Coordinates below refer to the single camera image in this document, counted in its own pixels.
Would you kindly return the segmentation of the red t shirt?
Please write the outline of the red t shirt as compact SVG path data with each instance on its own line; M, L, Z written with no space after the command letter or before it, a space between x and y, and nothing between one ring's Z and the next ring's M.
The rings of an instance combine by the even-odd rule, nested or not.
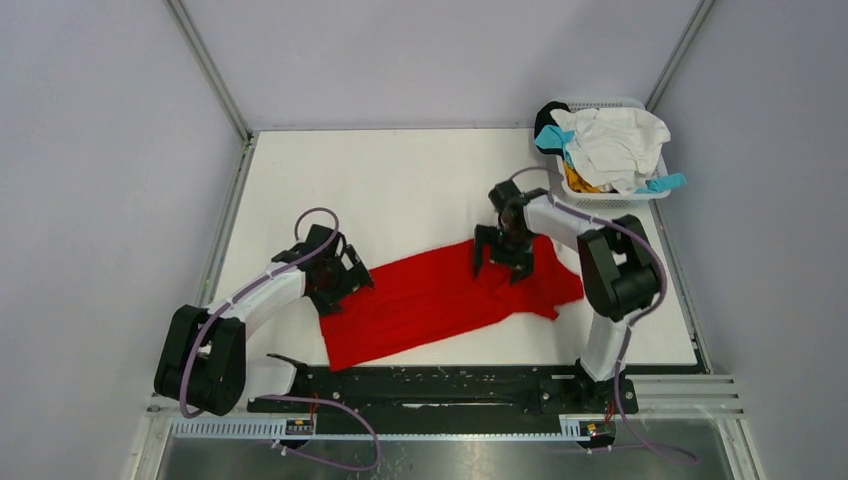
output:
M557 307L583 298L583 285L559 261L550 239L537 237L532 246L535 271L518 282L503 265L473 273L471 240L374 269L374 287L343 299L341 312L320 317L330 369L342 371L513 314L555 320Z

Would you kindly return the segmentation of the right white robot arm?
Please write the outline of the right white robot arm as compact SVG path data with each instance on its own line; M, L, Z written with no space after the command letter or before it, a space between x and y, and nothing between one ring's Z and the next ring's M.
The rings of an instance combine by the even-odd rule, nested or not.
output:
M545 189L523 192L512 180L496 184L488 198L497 223L474 230L475 274L485 263L494 263L509 269L512 282L530 277L533 244L541 236L577 253L593 320L578 360L586 377L575 382L573 396L583 410L601 410L613 398L610 381L625 369L633 324L652 312L667 290L662 262L640 220L633 215L603 219L558 202Z

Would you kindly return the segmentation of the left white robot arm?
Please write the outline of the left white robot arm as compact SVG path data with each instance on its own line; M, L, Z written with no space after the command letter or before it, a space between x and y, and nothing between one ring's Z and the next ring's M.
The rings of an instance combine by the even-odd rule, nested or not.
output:
M307 298L320 315L374 279L355 247L336 229L311 226L305 239L276 254L235 293L172 315L154 376L155 393L178 402L186 418L228 414L249 378L249 338L284 307Z

